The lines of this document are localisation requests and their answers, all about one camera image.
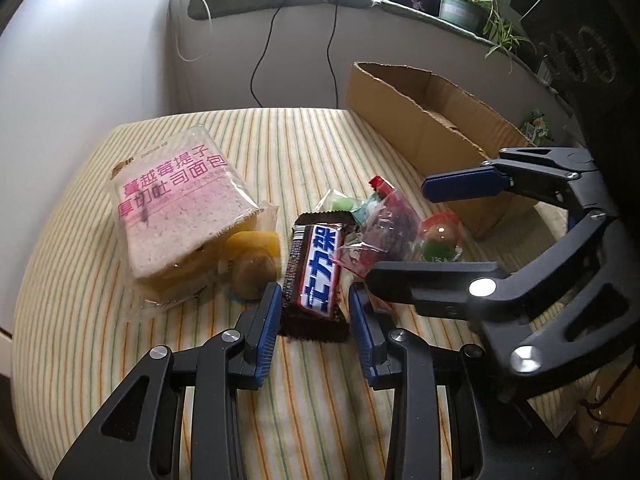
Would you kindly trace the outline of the pink cup chocolate jelly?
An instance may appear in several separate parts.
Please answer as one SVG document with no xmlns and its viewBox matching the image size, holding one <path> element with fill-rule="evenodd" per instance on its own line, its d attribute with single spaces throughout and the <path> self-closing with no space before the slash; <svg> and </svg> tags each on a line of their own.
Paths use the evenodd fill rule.
<svg viewBox="0 0 640 480">
<path fill-rule="evenodd" d="M 419 229 L 420 255 L 426 262 L 453 262 L 462 254 L 460 220 L 449 211 L 422 220 Z"/>
</svg>

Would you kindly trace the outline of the Snickers bar chinese label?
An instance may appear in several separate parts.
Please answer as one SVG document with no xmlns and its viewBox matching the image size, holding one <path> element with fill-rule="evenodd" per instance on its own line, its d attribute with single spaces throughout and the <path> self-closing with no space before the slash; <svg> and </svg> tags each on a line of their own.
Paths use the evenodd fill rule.
<svg viewBox="0 0 640 480">
<path fill-rule="evenodd" d="M 295 220 L 282 284 L 282 336 L 330 344 L 348 339 L 348 322 L 338 305 L 337 249 L 354 227 L 348 211 L 305 212 Z"/>
</svg>

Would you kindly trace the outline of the clear bag dark dates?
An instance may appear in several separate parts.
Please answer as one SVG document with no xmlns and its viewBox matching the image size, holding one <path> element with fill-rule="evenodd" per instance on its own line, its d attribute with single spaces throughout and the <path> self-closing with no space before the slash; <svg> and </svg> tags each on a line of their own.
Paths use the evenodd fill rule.
<svg viewBox="0 0 640 480">
<path fill-rule="evenodd" d="M 345 237 L 335 262 L 364 278 L 381 261 L 410 261 L 418 250 L 420 217 L 408 198 L 381 176 L 369 181 L 380 204 L 364 226 Z"/>
</svg>

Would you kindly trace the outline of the orange cup chocolate jelly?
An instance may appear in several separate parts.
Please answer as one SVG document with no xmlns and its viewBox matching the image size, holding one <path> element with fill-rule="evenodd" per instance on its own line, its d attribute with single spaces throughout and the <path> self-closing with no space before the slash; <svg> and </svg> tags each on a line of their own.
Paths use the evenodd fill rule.
<svg viewBox="0 0 640 480">
<path fill-rule="evenodd" d="M 280 240 L 274 231 L 241 231 L 221 248 L 218 274 L 233 296 L 245 301 L 262 298 L 281 273 Z"/>
</svg>

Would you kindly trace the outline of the pink toast bread bag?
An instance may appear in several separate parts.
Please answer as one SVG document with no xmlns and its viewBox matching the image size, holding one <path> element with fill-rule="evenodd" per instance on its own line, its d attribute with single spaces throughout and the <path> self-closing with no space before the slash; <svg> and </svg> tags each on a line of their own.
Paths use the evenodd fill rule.
<svg viewBox="0 0 640 480">
<path fill-rule="evenodd" d="M 125 278 L 138 309 L 168 309 L 214 284 L 224 243 L 276 224 L 201 125 L 156 142 L 112 171 Z"/>
</svg>

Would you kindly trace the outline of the dark green mint packet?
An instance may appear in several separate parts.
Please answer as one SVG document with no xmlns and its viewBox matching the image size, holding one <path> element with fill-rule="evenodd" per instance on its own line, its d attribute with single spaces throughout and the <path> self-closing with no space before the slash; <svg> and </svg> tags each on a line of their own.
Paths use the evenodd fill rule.
<svg viewBox="0 0 640 480">
<path fill-rule="evenodd" d="M 358 226 L 364 226 L 367 223 L 370 215 L 374 213 L 376 207 L 380 204 L 380 201 L 378 194 L 372 193 L 352 210 L 352 216 Z"/>
</svg>

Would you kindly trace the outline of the green round candy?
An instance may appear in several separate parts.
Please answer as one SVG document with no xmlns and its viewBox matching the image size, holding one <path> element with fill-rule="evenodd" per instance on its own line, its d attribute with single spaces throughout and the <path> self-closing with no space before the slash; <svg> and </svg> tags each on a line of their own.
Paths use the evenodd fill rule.
<svg viewBox="0 0 640 480">
<path fill-rule="evenodd" d="M 349 197 L 335 188 L 330 188 L 314 206 L 314 212 L 353 211 L 358 205 L 359 202 L 356 198 Z"/>
</svg>

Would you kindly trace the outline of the green snack bag background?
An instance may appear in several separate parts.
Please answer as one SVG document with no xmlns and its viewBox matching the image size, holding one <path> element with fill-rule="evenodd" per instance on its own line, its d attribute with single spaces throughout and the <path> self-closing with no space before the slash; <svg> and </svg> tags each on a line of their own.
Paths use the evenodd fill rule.
<svg viewBox="0 0 640 480">
<path fill-rule="evenodd" d="M 521 124 L 520 131 L 535 145 L 551 138 L 550 128 L 541 110 L 532 110 Z"/>
</svg>

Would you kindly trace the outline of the striped yellow table cloth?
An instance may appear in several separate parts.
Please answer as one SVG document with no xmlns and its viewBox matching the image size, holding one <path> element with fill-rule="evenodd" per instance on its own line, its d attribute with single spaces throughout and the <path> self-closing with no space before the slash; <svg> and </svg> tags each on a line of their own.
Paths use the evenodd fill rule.
<svg viewBox="0 0 640 480">
<path fill-rule="evenodd" d="M 214 287 L 167 311 L 145 309 L 130 284 L 110 180 L 127 157 L 206 128 L 254 199 L 258 230 L 222 252 Z M 282 276 L 297 217 L 365 200 L 382 177 L 421 218 L 438 207 L 420 174 L 351 112 L 222 110 L 113 129 L 86 159 L 44 226 L 17 297 L 13 408 L 35 471 L 49 479 L 101 403 L 146 352 L 186 350 L 231 327 L 268 278 Z M 239 396 L 253 479 L 379 479 L 393 397 L 364 380 L 353 344 L 284 338 L 265 385 Z"/>
</svg>

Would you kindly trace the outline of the potted spider plant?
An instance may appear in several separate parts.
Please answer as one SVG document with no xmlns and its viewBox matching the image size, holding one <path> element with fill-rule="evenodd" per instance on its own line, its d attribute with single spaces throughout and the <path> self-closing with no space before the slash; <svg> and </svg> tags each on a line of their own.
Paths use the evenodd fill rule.
<svg viewBox="0 0 640 480">
<path fill-rule="evenodd" d="M 488 60 L 496 53 L 505 56 L 509 73 L 512 73 L 514 58 L 518 58 L 521 47 L 529 46 L 537 52 L 533 40 L 502 15 L 499 0 L 439 0 L 437 16 L 488 41 L 484 59 Z"/>
</svg>

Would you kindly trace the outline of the brown cardboard box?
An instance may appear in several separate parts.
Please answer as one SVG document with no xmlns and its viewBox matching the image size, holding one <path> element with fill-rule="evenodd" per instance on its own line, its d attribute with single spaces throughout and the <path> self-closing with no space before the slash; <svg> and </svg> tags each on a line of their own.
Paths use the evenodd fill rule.
<svg viewBox="0 0 640 480">
<path fill-rule="evenodd" d="M 423 177 L 476 168 L 533 143 L 489 105 L 429 70 L 352 64 L 346 105 Z"/>
</svg>

